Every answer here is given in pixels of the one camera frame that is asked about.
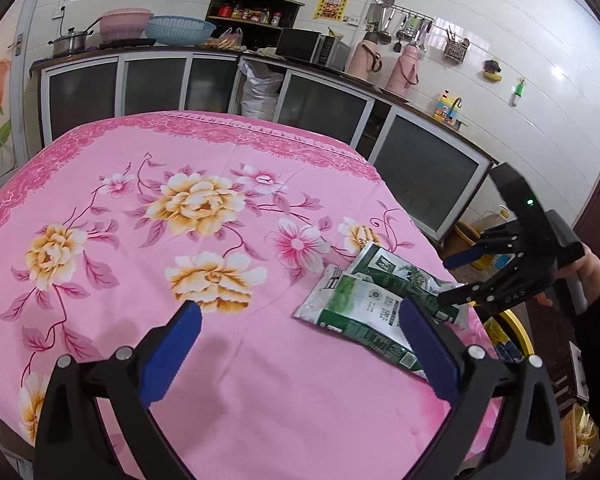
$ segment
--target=green package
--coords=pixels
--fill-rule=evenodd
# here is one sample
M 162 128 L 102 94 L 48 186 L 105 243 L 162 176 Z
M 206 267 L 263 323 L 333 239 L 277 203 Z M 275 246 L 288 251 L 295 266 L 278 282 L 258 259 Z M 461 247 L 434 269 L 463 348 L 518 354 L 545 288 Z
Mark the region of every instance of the green package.
M 426 378 L 398 325 L 401 301 L 375 283 L 330 265 L 294 317 L 339 333 Z
M 411 298 L 440 321 L 456 322 L 459 318 L 458 306 L 438 305 L 438 294 L 456 288 L 457 284 L 439 280 L 372 242 L 360 251 L 347 273 L 368 276 L 400 298 Z

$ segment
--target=white tiled wall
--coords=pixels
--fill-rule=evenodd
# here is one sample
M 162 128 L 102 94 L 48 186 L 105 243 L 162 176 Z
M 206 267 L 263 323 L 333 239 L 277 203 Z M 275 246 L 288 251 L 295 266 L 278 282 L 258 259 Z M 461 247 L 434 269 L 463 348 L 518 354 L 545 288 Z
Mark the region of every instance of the white tiled wall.
M 436 18 L 420 61 L 420 83 L 407 98 L 429 111 L 440 93 L 462 97 L 463 133 L 528 178 L 545 208 L 573 222 L 600 173 L 600 24 L 575 0 L 396 0 Z M 393 32 L 401 20 L 394 20 Z M 451 24 L 472 47 L 456 65 L 442 55 L 444 28 Z M 356 41 L 363 31 L 356 34 Z M 398 56 L 391 45 L 380 52 L 384 85 Z M 480 75 L 495 58 L 503 80 Z M 509 105 L 517 78 L 526 88 L 517 107 Z M 490 182 L 470 204 L 472 221 L 496 210 Z
M 296 27 L 327 32 L 331 27 L 357 43 L 363 27 L 314 20 L 318 0 L 306 5 Z M 346 14 L 365 16 L 371 0 L 349 0 Z M 396 0 L 436 18 L 420 62 L 420 84 L 408 98 L 432 111 L 444 90 L 461 96 L 463 133 L 500 161 L 517 167 L 528 178 L 542 204 L 556 208 L 573 222 L 600 173 L 600 24 L 575 0 Z M 64 30 L 89 25 L 106 10 L 145 7 L 156 14 L 186 14 L 202 18 L 209 0 L 38 0 L 27 41 L 27 67 L 51 54 L 49 40 L 59 33 L 51 16 L 66 6 Z M 401 21 L 396 16 L 390 32 Z M 454 65 L 442 56 L 451 24 L 472 42 L 464 63 Z M 99 43 L 97 34 L 90 39 Z M 384 70 L 376 82 L 385 84 L 397 54 L 381 47 Z M 496 58 L 503 81 L 480 76 L 482 63 Z M 526 78 L 520 104 L 509 105 L 517 78 Z M 26 90 L 33 85 L 26 80 Z M 500 203 L 490 182 L 470 204 L 465 218 L 473 220 Z

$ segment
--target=yellow flower print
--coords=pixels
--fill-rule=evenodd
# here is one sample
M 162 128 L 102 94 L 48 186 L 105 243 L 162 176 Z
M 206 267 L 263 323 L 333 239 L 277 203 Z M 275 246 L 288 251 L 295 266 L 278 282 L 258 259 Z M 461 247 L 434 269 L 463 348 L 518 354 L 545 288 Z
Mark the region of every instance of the yellow flower print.
M 18 393 L 18 408 L 20 409 L 20 428 L 23 436 L 31 445 L 36 443 L 38 424 L 42 403 L 45 402 L 46 388 L 49 386 L 49 376 L 41 378 L 37 374 L 29 374 Z
M 177 267 L 168 267 L 164 274 L 178 301 L 195 301 L 204 312 L 240 312 L 249 306 L 251 287 L 267 277 L 264 267 L 247 270 L 250 263 L 242 253 L 225 259 L 205 252 L 177 257 Z
M 25 254 L 29 279 L 39 290 L 47 290 L 56 282 L 68 282 L 74 275 L 75 255 L 84 251 L 86 241 L 85 231 L 60 224 L 48 225 Z
M 344 235 L 344 247 L 352 256 L 356 256 L 367 242 L 381 245 L 380 238 L 373 229 L 360 225 L 351 218 L 344 217 L 342 220 L 344 223 L 338 226 L 338 232 Z
M 211 236 L 244 209 L 244 196 L 231 186 L 229 179 L 220 176 L 177 173 L 162 186 L 163 197 L 148 207 L 146 216 L 166 220 L 176 235 L 197 231 Z

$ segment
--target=pink flower print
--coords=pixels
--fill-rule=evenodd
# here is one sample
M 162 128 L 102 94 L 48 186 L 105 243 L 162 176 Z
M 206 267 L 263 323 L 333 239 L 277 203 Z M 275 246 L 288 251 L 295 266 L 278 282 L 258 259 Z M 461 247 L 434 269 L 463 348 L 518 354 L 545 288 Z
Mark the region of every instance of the pink flower print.
M 245 166 L 242 168 L 242 173 L 244 176 L 238 177 L 236 182 L 251 186 L 253 190 L 259 193 L 275 193 L 285 187 L 279 181 L 280 176 L 278 172 L 274 170 L 259 170 L 253 166 Z
M 322 272 L 322 254 L 331 251 L 331 247 L 322 239 L 317 228 L 311 225 L 299 228 L 291 220 L 282 218 L 278 229 L 280 232 L 273 233 L 272 239 L 283 265 L 291 269 Z
M 112 195 L 113 198 L 122 198 L 134 190 L 135 177 L 134 174 L 114 173 L 111 178 L 103 178 L 100 193 Z

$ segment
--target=pink tablecloth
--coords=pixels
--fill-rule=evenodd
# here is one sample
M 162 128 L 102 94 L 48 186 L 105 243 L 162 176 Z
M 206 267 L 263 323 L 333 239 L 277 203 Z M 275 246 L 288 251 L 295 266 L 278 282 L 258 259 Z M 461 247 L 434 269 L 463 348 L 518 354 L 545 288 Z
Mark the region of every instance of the pink tablecloth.
M 192 112 L 80 126 L 0 192 L 0 418 L 33 441 L 58 356 L 134 346 L 189 298 L 202 334 L 152 413 L 195 476 L 400 479 L 446 404 L 291 317 L 325 263 L 347 266 L 366 240 L 451 280 L 376 170 L 337 141 Z M 462 339 L 489 345 L 473 313 Z

